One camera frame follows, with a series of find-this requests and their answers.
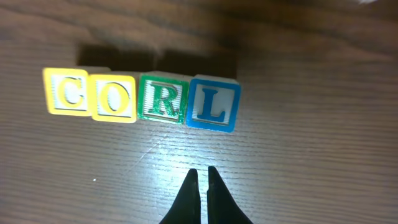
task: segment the yellow letter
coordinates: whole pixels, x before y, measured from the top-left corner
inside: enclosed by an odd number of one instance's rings
[[[108,96],[109,96],[109,90],[111,89],[111,87],[117,89],[117,91],[119,92],[119,96],[120,96],[120,106],[116,110],[113,110],[109,105]],[[104,108],[104,110],[109,115],[119,115],[119,114],[123,113],[129,106],[129,93],[123,86],[121,86],[118,83],[108,83],[101,90],[101,93],[99,94],[99,101],[101,103],[101,106]]]
[[[80,90],[81,89],[81,81],[76,78],[64,78],[61,83],[58,86],[58,99],[61,101],[62,104],[65,106],[75,109],[78,108],[82,103],[83,103],[83,97],[80,94],[79,102],[77,103],[71,103],[67,100],[65,96],[65,85],[67,83],[71,83],[77,86],[77,88]]]

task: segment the wood grain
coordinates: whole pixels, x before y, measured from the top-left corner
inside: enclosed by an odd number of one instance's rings
[[[397,223],[397,6],[0,1],[0,223],[158,223],[189,168],[207,223],[208,166],[255,223]],[[41,69],[77,63],[236,76],[236,131],[48,114]]]

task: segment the alphabet block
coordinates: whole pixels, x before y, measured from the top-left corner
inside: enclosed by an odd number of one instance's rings
[[[196,75],[190,84],[187,126],[233,132],[240,96],[236,80]]]
[[[139,119],[183,124],[190,79],[167,72],[142,74],[137,105]]]
[[[109,71],[109,68],[44,68],[43,79],[49,113],[90,116],[88,74],[106,71]]]
[[[134,72],[90,75],[90,110],[96,121],[134,123],[137,120]]]

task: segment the green block border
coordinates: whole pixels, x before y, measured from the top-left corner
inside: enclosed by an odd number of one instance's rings
[[[170,121],[162,118],[154,118],[152,116],[144,115],[144,94],[145,94],[145,82],[146,80],[171,83],[175,85],[182,86],[182,95],[181,95],[181,104],[180,109],[178,111],[178,120]],[[139,93],[138,93],[138,102],[137,102],[137,115],[139,119],[146,119],[151,121],[162,121],[173,124],[183,124],[185,121],[185,115],[187,112],[187,104],[188,104],[188,90],[189,90],[189,82],[185,80],[177,80],[174,78],[165,78],[162,76],[142,74],[139,80]]]

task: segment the blue block with letter l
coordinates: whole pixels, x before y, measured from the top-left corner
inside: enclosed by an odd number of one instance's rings
[[[233,132],[240,97],[236,80],[196,75],[189,89],[187,126]]]

